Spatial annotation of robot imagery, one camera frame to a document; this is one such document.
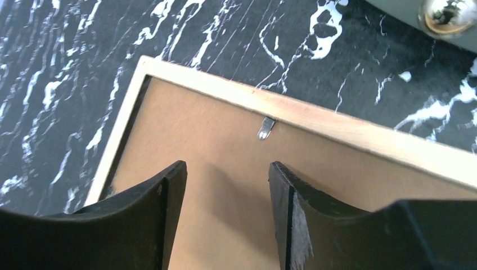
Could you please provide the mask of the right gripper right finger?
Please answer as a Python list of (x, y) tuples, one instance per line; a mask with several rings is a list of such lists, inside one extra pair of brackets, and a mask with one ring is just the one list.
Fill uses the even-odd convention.
[(398, 200), (364, 211), (269, 166), (281, 269), (475, 269), (476, 201)]

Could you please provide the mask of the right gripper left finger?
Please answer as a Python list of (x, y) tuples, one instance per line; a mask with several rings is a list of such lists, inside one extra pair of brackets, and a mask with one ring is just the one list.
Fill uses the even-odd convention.
[(167, 269), (187, 166), (71, 213), (30, 216), (1, 210), (2, 269)]

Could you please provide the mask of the brown cardboard backing board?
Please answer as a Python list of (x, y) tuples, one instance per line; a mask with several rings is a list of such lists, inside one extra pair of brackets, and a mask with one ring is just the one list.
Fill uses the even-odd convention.
[(401, 198), (474, 199), (438, 180), (319, 135), (153, 79), (113, 180), (121, 192), (176, 160), (187, 186), (171, 269), (278, 269), (268, 171), (280, 161), (312, 186), (364, 210)]

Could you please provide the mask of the wooden picture frame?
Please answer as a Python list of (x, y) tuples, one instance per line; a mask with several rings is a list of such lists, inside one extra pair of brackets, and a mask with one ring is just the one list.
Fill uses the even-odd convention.
[(92, 179), (85, 205), (100, 199), (121, 138), (146, 77), (224, 101), (279, 122), (325, 136), (365, 152), (426, 171), (437, 177), (476, 189), (476, 156), (441, 143), (392, 130), (369, 121), (340, 114), (311, 103), (276, 94), (192, 68), (143, 55), (139, 58), (109, 139)]

